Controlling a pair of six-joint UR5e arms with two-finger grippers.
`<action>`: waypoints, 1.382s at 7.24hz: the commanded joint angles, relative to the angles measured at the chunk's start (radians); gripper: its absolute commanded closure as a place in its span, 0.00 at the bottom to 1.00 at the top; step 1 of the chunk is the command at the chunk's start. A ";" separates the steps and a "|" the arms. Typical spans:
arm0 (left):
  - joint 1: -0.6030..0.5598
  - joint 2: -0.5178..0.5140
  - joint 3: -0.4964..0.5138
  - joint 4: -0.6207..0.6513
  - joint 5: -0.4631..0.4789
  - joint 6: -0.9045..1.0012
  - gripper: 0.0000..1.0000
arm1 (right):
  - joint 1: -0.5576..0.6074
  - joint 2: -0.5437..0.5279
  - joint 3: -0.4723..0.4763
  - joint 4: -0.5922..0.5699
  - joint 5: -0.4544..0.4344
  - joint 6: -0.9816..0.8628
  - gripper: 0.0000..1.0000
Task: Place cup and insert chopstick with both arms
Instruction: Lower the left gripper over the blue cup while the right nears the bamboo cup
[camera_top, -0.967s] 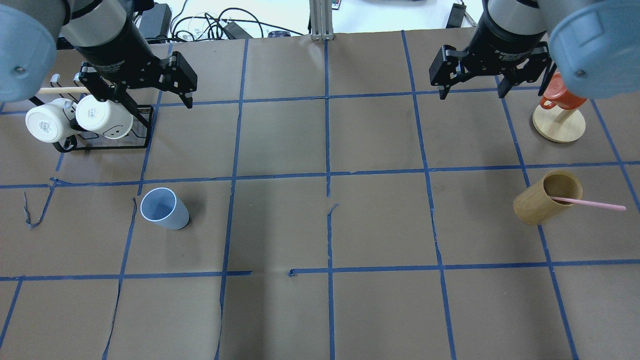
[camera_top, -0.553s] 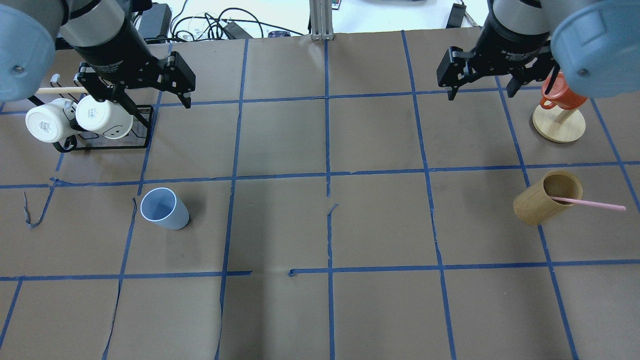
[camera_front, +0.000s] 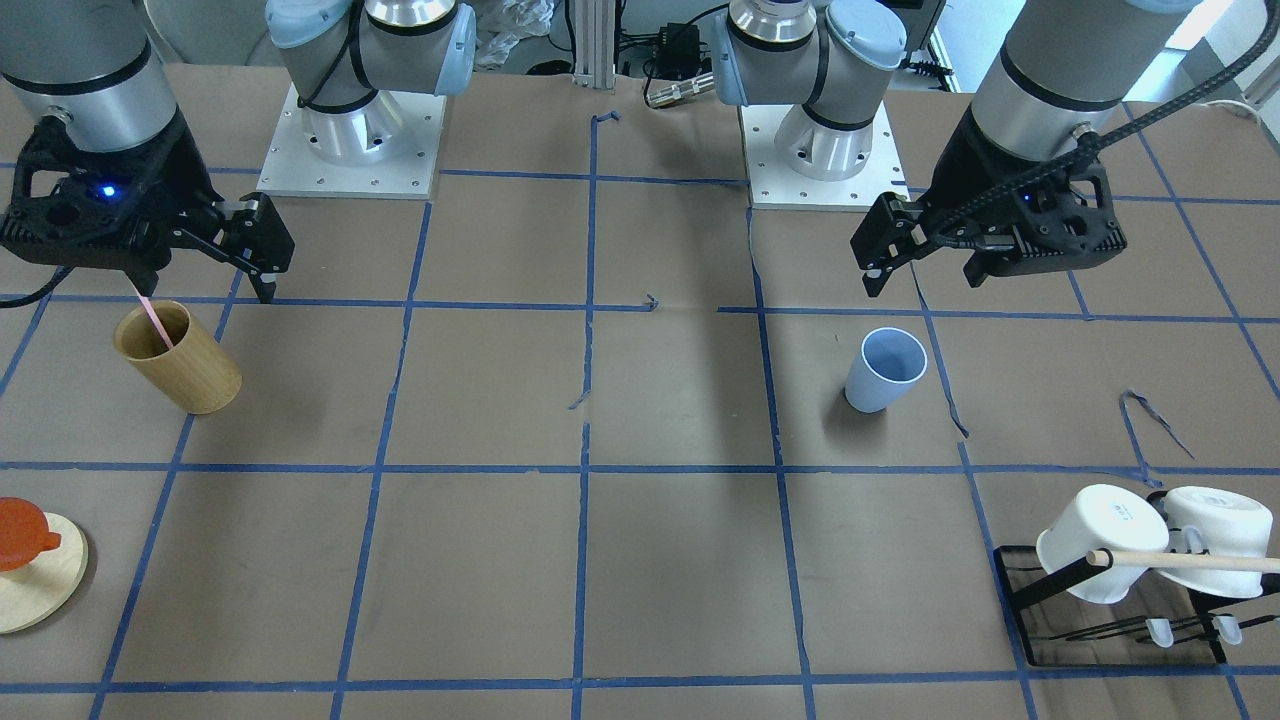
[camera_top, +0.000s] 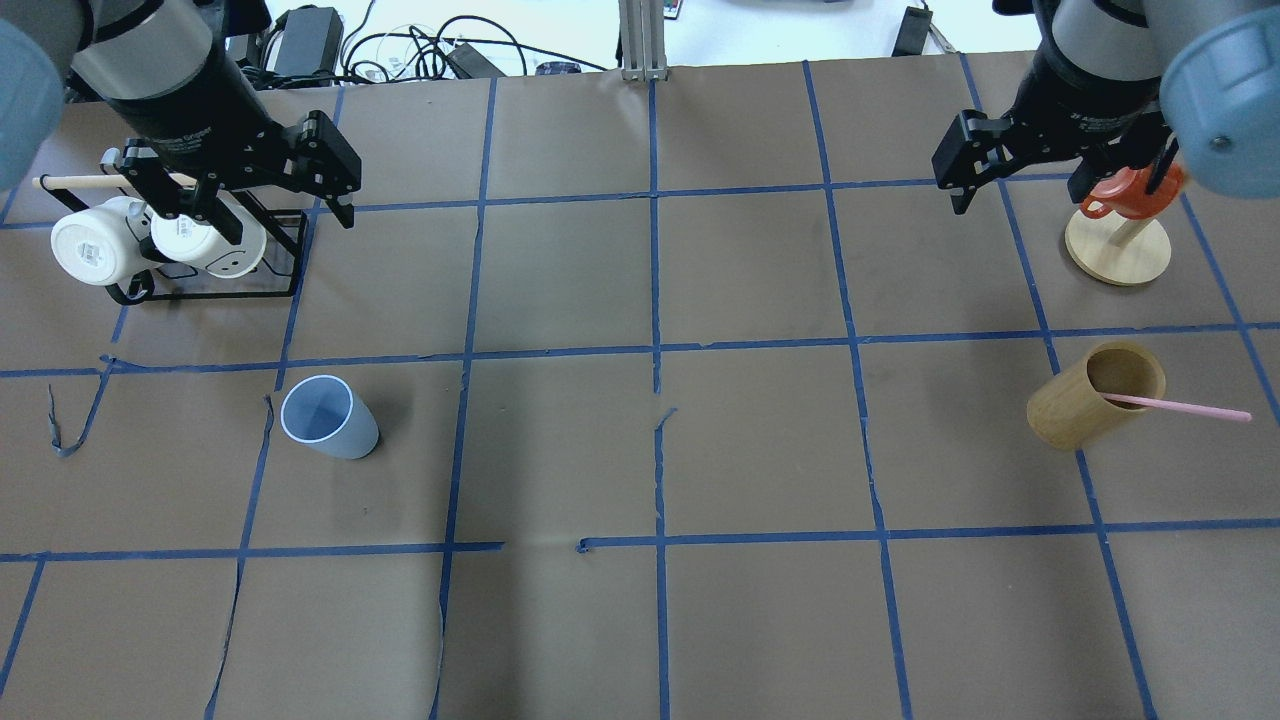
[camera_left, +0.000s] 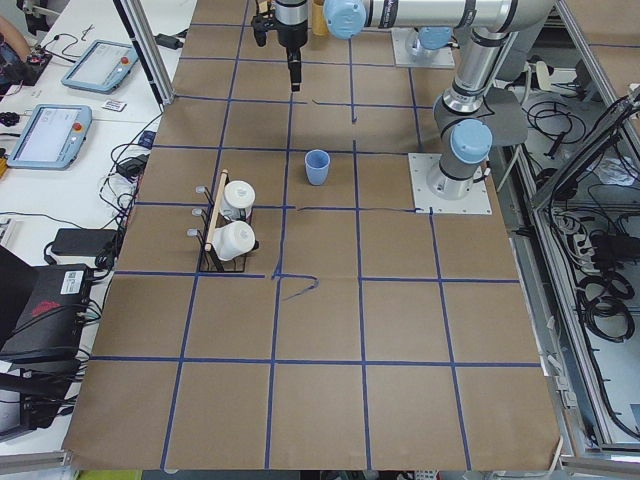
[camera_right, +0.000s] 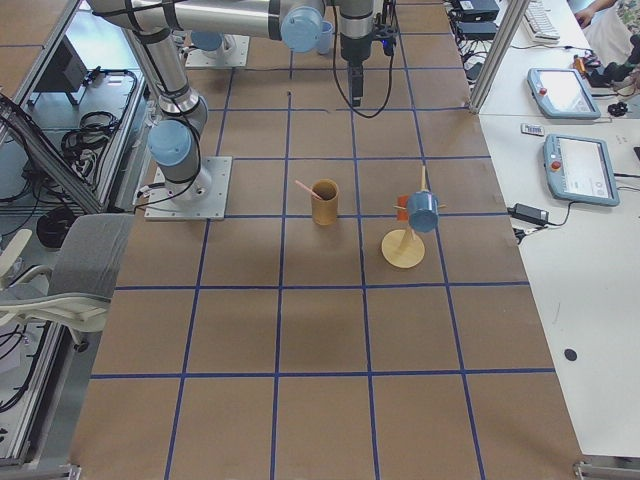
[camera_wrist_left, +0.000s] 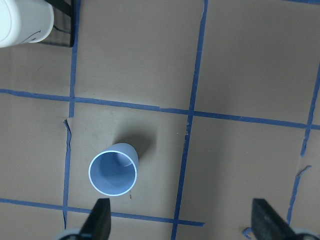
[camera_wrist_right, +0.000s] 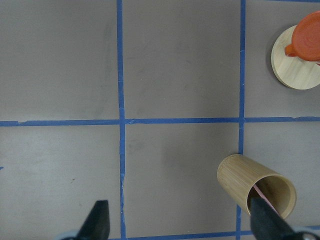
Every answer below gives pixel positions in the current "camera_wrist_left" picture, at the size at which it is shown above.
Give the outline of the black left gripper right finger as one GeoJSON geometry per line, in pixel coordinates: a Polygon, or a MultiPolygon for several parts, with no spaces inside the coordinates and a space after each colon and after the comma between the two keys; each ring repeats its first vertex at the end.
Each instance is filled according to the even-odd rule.
{"type": "Polygon", "coordinates": [[[293,240],[296,233],[263,198],[254,198],[251,228],[257,240],[293,240]]]}

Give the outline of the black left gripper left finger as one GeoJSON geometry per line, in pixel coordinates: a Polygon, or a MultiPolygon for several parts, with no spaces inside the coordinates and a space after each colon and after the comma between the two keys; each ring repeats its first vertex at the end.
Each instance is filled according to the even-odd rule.
{"type": "Polygon", "coordinates": [[[109,198],[99,198],[79,231],[80,240],[108,240],[111,233],[109,198]]]}

